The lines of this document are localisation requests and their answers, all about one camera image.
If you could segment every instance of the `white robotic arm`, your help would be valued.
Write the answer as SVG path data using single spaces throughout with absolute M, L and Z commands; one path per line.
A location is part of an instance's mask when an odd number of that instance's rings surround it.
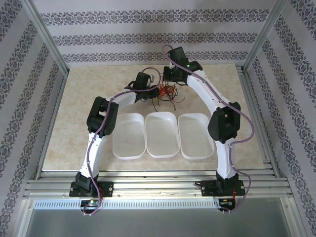
M 205 129 L 208 129 L 210 136 L 215 140 L 217 148 L 218 168 L 216 174 L 216 186 L 218 192 L 216 192 L 216 194 L 223 195 L 230 193 L 238 183 L 238 174 L 231 165 L 231 162 L 234 159 L 234 149 L 231 147 L 231 143 L 235 140 L 237 131 L 240 127 L 240 114 L 225 106 L 225 103 L 233 106 L 235 110 L 240 110 L 240 106 L 237 102 L 230 103 L 228 99 L 221 95 L 221 93 L 208 80 L 202 70 L 202 67 L 196 61 L 189 63 L 181 47 L 169 51 L 169 56 L 170 58 L 173 57 L 172 60 L 174 62 L 177 62 L 179 65 L 185 65 L 187 68 L 190 68 L 191 72 L 194 72 L 196 75 L 204 79 L 201 80 L 194 76 L 194 74 L 191 75 L 180 68 L 174 67 L 172 64 L 170 67 L 164 67 L 163 79 L 165 81 L 181 81 L 186 83 L 200 96 L 210 110 L 212 118 L 208 128 Z M 150 99 L 159 96 L 159 89 L 155 86 L 152 86 L 149 92 L 148 89 L 150 87 L 147 86 L 148 80 L 150 80 L 150 76 L 148 74 L 139 73 L 135 82 L 133 82 L 133 86 L 131 87 L 129 85 L 125 88 L 125 90 L 130 90 L 130 92 L 122 93 L 119 97 L 115 97 L 109 108 L 107 108 L 109 101 L 102 97 L 97 97 L 94 101 L 87 120 L 88 130 L 90 132 L 88 149 L 83 165 L 79 173 L 76 175 L 76 185 L 89 191 L 91 195 L 93 195 L 95 191 L 93 190 L 94 186 L 92 185 L 91 179 L 93 178 L 96 181 L 98 178 L 99 163 L 102 157 L 100 153 L 108 135 L 110 135 L 114 129 L 118 111 L 142 98 Z M 99 114 L 99 112 L 104 112 L 106 110 L 108 110 L 108 114 L 105 123 L 100 132 L 95 134 L 105 118 L 103 115 Z M 90 176 L 87 165 L 88 152 L 92 177 Z
M 204 71 L 198 70 L 198 71 L 196 71 L 196 74 L 205 78 L 208 81 L 208 83 L 212 85 L 212 83 L 206 77 Z M 195 76 L 192 76 L 192 75 L 188 76 L 187 84 L 200 96 L 200 98 L 203 100 L 203 102 L 207 105 L 211 114 L 213 114 L 218 108 L 223 107 L 223 104 L 221 104 L 218 101 L 218 99 L 211 93 L 211 91 L 207 88 L 205 83 L 203 83 L 201 80 L 199 80 Z M 229 101 L 225 97 L 223 97 L 219 91 L 216 90 L 216 92 L 222 97 L 223 101 L 229 103 Z M 126 94 L 123 94 L 122 96 L 119 96 L 115 100 L 113 100 L 114 103 L 118 104 L 118 111 L 123 109 L 127 105 L 134 104 L 136 102 L 136 95 L 137 94 L 135 92 L 126 93 Z M 89 147 L 94 135 L 95 135 L 94 132 L 89 133 L 89 141 L 88 141 L 87 147 Z M 99 135 L 97 135 L 96 139 L 95 139 L 95 141 L 92 144 L 92 147 L 90 149 L 90 153 L 89 153 L 89 160 L 90 161 L 89 162 L 90 162 L 90 167 L 92 170 L 93 177 L 96 177 L 99 174 L 99 163 L 100 163 L 100 159 L 102 157 L 102 154 L 100 154 L 100 151 L 102 150 L 102 147 L 104 146 L 107 138 L 108 138 L 108 135 L 102 136 L 101 138 L 99 137 Z M 217 157 L 218 157 L 217 172 L 223 179 L 231 178 L 236 173 L 230 167 L 229 154 L 228 154 L 229 145 L 234 140 L 235 140 L 234 138 L 231 138 L 224 144 L 221 143 L 220 141 L 215 141 L 216 148 L 217 148 Z M 90 177 L 89 172 L 88 172 L 86 159 L 87 159 L 87 152 L 86 152 L 86 155 L 85 155 L 85 158 L 83 161 L 83 165 L 80 169 L 80 173 L 85 177 Z
M 120 111 L 127 105 L 134 104 L 136 102 L 136 95 L 137 94 L 135 92 L 130 92 L 130 93 L 123 94 L 119 96 L 118 98 L 114 99 L 113 102 L 118 104 L 118 111 Z M 87 151 L 85 153 L 85 158 L 84 158 L 82 167 L 80 169 L 80 173 L 85 177 L 90 177 L 88 166 L 87 166 L 87 153 L 88 153 L 88 148 L 90 146 L 90 143 L 92 142 L 94 135 L 95 135 L 94 132 L 89 133 Z M 100 136 L 97 135 L 90 149 L 90 153 L 89 153 L 90 163 L 89 164 L 91 167 L 93 177 L 96 177 L 99 174 L 99 164 L 100 164 L 100 159 L 102 156 L 102 154 L 100 153 L 108 137 L 109 137 L 108 135 L 105 135 L 100 138 Z
M 205 75 L 204 71 L 198 70 L 195 71 L 196 74 L 198 74 L 200 77 L 204 78 L 208 81 L 208 83 L 214 88 L 214 90 L 217 92 L 218 95 L 222 97 L 222 100 L 226 103 L 229 103 L 229 100 L 226 99 L 214 86 L 213 84 L 208 80 L 207 76 Z M 205 85 L 204 82 L 202 82 L 200 79 L 196 78 L 193 75 L 188 76 L 187 78 L 187 84 L 189 87 L 191 87 L 203 100 L 203 102 L 208 107 L 211 114 L 213 114 L 218 108 L 223 108 L 223 104 L 221 104 L 218 99 L 211 93 L 209 88 Z M 230 162 L 229 162 L 229 154 L 228 154 L 228 148 L 229 145 L 235 140 L 235 138 L 231 138 L 226 141 L 226 143 L 221 143 L 220 141 L 215 141 L 216 149 L 217 149 L 217 159 L 218 159 L 218 167 L 217 167 L 217 173 L 223 178 L 231 178 L 233 177 L 236 172 L 231 168 Z M 232 150 L 232 159 L 234 158 L 234 149 Z

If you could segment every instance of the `plastic tray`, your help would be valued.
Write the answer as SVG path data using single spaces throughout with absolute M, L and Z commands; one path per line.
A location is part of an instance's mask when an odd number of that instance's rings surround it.
M 177 118 L 170 112 L 156 112 L 146 116 L 147 152 L 153 158 L 170 158 L 180 150 Z
M 113 154 L 120 159 L 137 159 L 146 151 L 145 121 L 140 114 L 120 114 L 113 131 Z
M 186 159 L 205 159 L 214 153 L 214 140 L 208 133 L 204 114 L 183 114 L 178 118 L 181 153 Z

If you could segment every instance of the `wall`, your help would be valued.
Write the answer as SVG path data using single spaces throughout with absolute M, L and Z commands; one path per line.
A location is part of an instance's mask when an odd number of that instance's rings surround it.
M 63 75 L 17 0 L 0 0 L 0 237 L 34 177 Z
M 183 46 L 200 63 L 242 65 L 275 0 L 35 0 L 69 67 L 165 63 Z
M 315 3 L 286 4 L 249 70 L 273 152 L 308 236 L 316 236 Z

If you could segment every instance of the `marble tile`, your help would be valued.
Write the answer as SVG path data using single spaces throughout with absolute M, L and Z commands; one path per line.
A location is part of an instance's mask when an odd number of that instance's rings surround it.
M 54 130 L 45 157 L 43 170 L 79 170 L 84 160 L 88 131 L 86 119 L 95 97 L 109 98 L 119 92 L 146 66 L 99 66 L 71 68 L 62 97 Z M 163 65 L 154 66 L 160 71 Z M 203 69 L 216 88 L 229 100 L 238 101 L 242 111 L 249 115 L 239 77 L 234 64 L 203 65 Z M 158 76 L 155 71 L 146 71 Z M 169 111 L 178 118 L 185 113 L 203 113 L 209 118 L 207 107 L 188 86 L 178 86 L 179 96 L 176 111 L 170 102 L 153 100 L 158 111 Z M 154 112 L 151 100 L 127 106 L 120 113 L 140 113 L 144 117 Z M 241 119 L 237 139 L 250 134 L 250 126 Z M 176 157 L 154 159 L 146 152 L 136 160 L 120 160 L 112 152 L 112 138 L 109 137 L 103 150 L 104 158 L 100 170 L 209 170 L 217 168 L 217 154 L 204 160 L 186 160 L 179 152 Z M 264 169 L 256 137 L 247 143 L 236 145 L 234 164 L 240 169 Z

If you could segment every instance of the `enclosure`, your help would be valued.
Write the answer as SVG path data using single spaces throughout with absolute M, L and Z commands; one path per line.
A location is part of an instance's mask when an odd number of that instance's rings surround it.
M 314 0 L 1 0 L 0 7 L 0 236 L 316 236 Z M 122 160 L 110 136 L 98 180 L 113 182 L 113 195 L 83 217 L 69 191 L 93 101 L 121 92 L 146 67 L 162 72 L 165 44 L 183 47 L 250 116 L 255 135 L 236 145 L 234 159 L 251 177 L 245 202 L 222 215 L 219 199 L 195 185 L 216 178 L 216 152 L 193 160 L 182 150 L 165 159 L 145 151 Z M 160 75 L 146 72 L 156 84 Z M 176 88 L 175 100 L 139 101 L 119 115 L 211 118 L 196 92 Z M 241 119 L 237 139 L 250 132 Z

